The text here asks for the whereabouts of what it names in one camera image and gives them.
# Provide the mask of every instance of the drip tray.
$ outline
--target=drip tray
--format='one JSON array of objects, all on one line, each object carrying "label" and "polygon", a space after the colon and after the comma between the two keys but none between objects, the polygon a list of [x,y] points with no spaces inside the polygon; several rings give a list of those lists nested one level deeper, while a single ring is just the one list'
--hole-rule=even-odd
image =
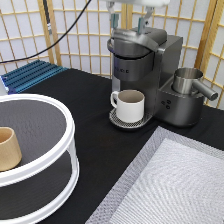
[{"label": "drip tray", "polygon": [[140,121],[135,123],[125,123],[117,117],[116,109],[113,109],[110,112],[109,116],[109,119],[113,125],[126,131],[134,131],[136,129],[144,127],[151,120],[151,118],[152,118],[151,114],[145,113],[144,117]]}]

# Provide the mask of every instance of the beige cup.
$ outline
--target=beige cup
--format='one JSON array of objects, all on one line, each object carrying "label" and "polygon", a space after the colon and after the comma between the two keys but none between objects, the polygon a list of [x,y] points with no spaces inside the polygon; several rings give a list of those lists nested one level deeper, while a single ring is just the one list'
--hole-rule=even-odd
[{"label": "beige cup", "polygon": [[13,129],[0,127],[0,172],[14,168],[22,159],[22,153]]}]

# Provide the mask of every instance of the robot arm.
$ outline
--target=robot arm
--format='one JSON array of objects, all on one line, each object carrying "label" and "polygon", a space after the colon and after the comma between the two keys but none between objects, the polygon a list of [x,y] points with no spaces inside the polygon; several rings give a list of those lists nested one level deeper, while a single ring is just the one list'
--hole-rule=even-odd
[{"label": "robot arm", "polygon": [[154,11],[154,7],[166,6],[170,3],[170,0],[101,0],[107,2],[107,10],[110,13],[111,27],[116,29],[118,27],[119,15],[114,13],[115,2],[126,3],[126,4],[136,4],[146,6],[146,15],[144,18],[139,19],[138,24],[138,34],[145,33],[145,26],[148,23],[148,19]]},{"label": "robot arm", "polygon": [[142,5],[147,7],[163,7],[170,3],[170,0],[101,0],[106,2],[120,2],[125,4]]}]

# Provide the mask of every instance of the ceramic cup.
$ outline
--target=ceramic cup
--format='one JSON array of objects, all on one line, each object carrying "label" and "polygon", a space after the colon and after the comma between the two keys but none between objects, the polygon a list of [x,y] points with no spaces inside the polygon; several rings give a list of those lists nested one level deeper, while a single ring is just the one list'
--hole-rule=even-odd
[{"label": "ceramic cup", "polygon": [[114,91],[111,94],[111,104],[116,108],[117,117],[125,123],[135,123],[144,116],[145,96],[137,90]]},{"label": "ceramic cup", "polygon": [[22,159],[22,153],[13,129],[0,127],[0,172],[14,168]]}]

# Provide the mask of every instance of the cable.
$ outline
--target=cable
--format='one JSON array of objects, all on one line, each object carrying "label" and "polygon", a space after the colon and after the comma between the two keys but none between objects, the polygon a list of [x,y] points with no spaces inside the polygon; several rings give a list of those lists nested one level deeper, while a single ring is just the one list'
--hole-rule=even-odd
[{"label": "cable", "polygon": [[9,61],[2,61],[0,62],[0,64],[4,64],[4,63],[8,63],[8,62],[16,62],[16,61],[22,61],[22,60],[27,60],[27,59],[30,59],[30,58],[33,58],[33,57],[36,57],[42,53],[44,53],[45,51],[48,51],[49,49],[51,49],[52,47],[54,47],[56,44],[58,44],[69,32],[70,30],[76,25],[76,23],[79,21],[80,17],[82,16],[82,14],[84,13],[84,11],[86,10],[86,8],[88,7],[89,3],[91,2],[92,0],[89,0],[85,7],[83,8],[83,10],[81,11],[81,13],[79,14],[79,16],[77,17],[77,19],[75,20],[75,22],[71,25],[71,27],[53,44],[51,45],[50,47],[48,47],[47,49],[37,53],[37,54],[34,54],[32,56],[29,56],[27,58],[20,58],[20,59],[15,59],[15,60],[9,60]]}]

